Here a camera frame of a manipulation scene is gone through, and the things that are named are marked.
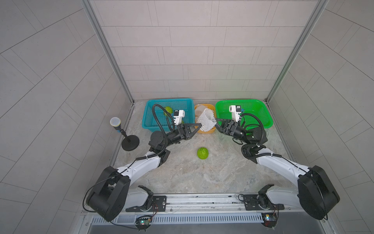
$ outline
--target metal vent grille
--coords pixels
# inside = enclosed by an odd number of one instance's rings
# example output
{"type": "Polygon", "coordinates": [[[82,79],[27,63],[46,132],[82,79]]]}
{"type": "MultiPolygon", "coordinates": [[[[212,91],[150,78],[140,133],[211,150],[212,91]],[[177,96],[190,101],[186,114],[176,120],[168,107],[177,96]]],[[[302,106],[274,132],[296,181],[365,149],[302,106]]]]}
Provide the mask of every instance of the metal vent grille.
{"type": "MultiPolygon", "coordinates": [[[[134,225],[140,215],[119,215],[115,224],[134,225]]],[[[263,223],[261,213],[212,213],[212,214],[157,214],[152,224],[223,224],[223,223],[263,223]]],[[[95,215],[92,225],[112,225],[95,215]]]]}

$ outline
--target green basket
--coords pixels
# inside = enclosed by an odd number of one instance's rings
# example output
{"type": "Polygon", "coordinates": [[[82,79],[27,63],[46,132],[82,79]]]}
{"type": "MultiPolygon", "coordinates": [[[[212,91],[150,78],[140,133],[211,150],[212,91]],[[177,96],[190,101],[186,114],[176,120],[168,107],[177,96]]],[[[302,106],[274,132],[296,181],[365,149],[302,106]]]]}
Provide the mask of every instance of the green basket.
{"type": "MultiPolygon", "coordinates": [[[[217,113],[217,118],[219,119],[232,119],[231,112],[229,111],[229,107],[231,105],[237,105],[241,106],[242,109],[244,109],[243,113],[251,113],[255,116],[257,116],[262,124],[264,125],[264,128],[270,128],[273,126],[273,119],[270,116],[269,111],[267,110],[265,104],[259,100],[249,99],[249,100],[224,100],[219,101],[215,105],[215,110],[217,113]]],[[[245,125],[248,124],[258,124],[258,122],[251,116],[243,116],[245,120],[245,125]]]]}

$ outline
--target gray tiled wall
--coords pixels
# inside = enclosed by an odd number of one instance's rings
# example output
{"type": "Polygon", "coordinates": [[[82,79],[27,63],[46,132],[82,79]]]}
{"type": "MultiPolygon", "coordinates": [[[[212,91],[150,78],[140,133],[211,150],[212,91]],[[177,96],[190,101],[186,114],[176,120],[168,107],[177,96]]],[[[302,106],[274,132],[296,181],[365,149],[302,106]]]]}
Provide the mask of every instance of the gray tiled wall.
{"type": "Polygon", "coordinates": [[[296,160],[340,195],[340,233],[374,233],[374,2],[330,0],[270,102],[296,160]]]}
{"type": "Polygon", "coordinates": [[[91,0],[136,100],[265,99],[316,3],[91,0]]]}
{"type": "Polygon", "coordinates": [[[0,233],[68,233],[130,101],[79,0],[4,0],[0,22],[0,233]]]}

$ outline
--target blue basket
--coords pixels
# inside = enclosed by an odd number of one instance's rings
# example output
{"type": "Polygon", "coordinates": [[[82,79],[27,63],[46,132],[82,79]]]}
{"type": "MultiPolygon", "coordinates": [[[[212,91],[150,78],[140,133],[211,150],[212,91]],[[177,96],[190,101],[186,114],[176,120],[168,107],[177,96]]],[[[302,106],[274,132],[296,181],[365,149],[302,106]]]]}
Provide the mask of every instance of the blue basket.
{"type": "MultiPolygon", "coordinates": [[[[143,128],[149,129],[151,132],[160,131],[160,128],[157,125],[156,120],[154,119],[153,114],[152,114],[152,106],[155,103],[163,107],[169,106],[173,110],[184,110],[185,115],[184,115],[183,121],[185,123],[191,123],[191,124],[195,123],[195,108],[194,108],[192,99],[190,98],[158,99],[158,100],[149,100],[147,104],[145,105],[143,123],[142,123],[143,128]]],[[[159,107],[156,107],[155,112],[165,132],[170,132],[168,124],[166,122],[166,116],[164,115],[163,110],[159,107]]]]}

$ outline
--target green fruit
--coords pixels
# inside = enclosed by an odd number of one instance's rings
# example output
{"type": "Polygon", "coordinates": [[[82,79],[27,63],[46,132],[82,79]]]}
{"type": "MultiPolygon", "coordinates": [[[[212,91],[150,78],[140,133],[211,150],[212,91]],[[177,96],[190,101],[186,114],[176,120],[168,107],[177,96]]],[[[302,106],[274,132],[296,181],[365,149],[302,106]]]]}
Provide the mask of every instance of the green fruit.
{"type": "Polygon", "coordinates": [[[165,107],[165,110],[169,112],[170,114],[173,114],[173,109],[170,106],[165,107]]]}
{"type": "Polygon", "coordinates": [[[200,149],[197,150],[197,156],[200,159],[206,159],[209,155],[208,149],[205,147],[201,147],[200,149]]]}

